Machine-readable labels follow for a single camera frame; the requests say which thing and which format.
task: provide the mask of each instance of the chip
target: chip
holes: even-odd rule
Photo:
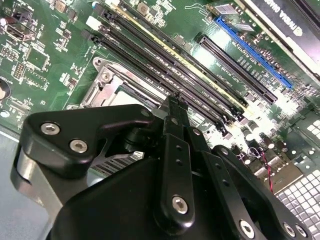
[[[143,2],[140,2],[139,5],[137,6],[137,11],[141,13],[141,15],[143,16],[149,13],[149,9],[150,8]]]
[[[55,2],[54,8],[57,9],[58,12],[64,13],[67,8],[67,5],[63,1],[57,0]]]

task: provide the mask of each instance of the metal grille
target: metal grille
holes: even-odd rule
[[[320,171],[302,178],[276,196],[316,240],[320,240]]]

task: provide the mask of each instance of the mounting hole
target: mounting hole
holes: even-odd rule
[[[46,122],[41,125],[41,131],[46,135],[57,135],[60,133],[60,127],[57,124]]]
[[[181,161],[180,159],[175,160],[175,162],[176,162],[176,164],[178,164],[179,166],[182,166],[182,165],[183,165],[183,163],[182,163],[182,161]]]
[[[69,146],[71,150],[79,154],[83,154],[88,150],[88,145],[80,139],[72,140]]]
[[[308,237],[306,231],[305,231],[301,226],[299,226],[299,225],[296,224],[296,225],[295,225],[295,228],[298,230],[298,232],[299,232],[303,237],[305,237],[305,238]]]
[[[196,128],[193,129],[193,132],[197,136],[200,136],[200,134],[201,134],[200,131],[198,129],[196,129]]]
[[[150,114],[149,114],[145,109],[142,109],[142,110],[141,110],[141,114],[142,114],[143,116],[150,117]]]
[[[178,120],[177,119],[175,119],[174,117],[173,118],[171,118],[171,121],[175,124],[175,125],[178,125],[179,123],[178,123]]]
[[[95,65],[96,65],[96,66],[100,66],[100,65],[101,65],[101,60],[98,59],[98,60],[95,62]]]
[[[225,149],[225,148],[221,148],[221,152],[223,152],[224,155],[228,155],[229,154],[228,150]]]
[[[222,183],[226,186],[226,187],[230,187],[230,184],[227,180],[223,179]]]
[[[296,233],[295,231],[292,229],[292,227],[290,225],[288,225],[286,222],[283,223],[284,229],[285,231],[291,236],[291,237],[295,237]]]

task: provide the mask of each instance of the motherboard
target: motherboard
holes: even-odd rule
[[[280,193],[320,166],[319,15],[318,0],[2,0],[1,132],[17,138],[37,112],[156,113],[178,94],[210,147]]]

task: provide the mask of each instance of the integrated circuit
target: integrated circuit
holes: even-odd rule
[[[47,64],[48,57],[31,47],[27,53],[26,60],[29,64],[42,71]]]
[[[56,0],[54,8],[60,13],[64,13],[67,9],[67,5],[62,0]]]

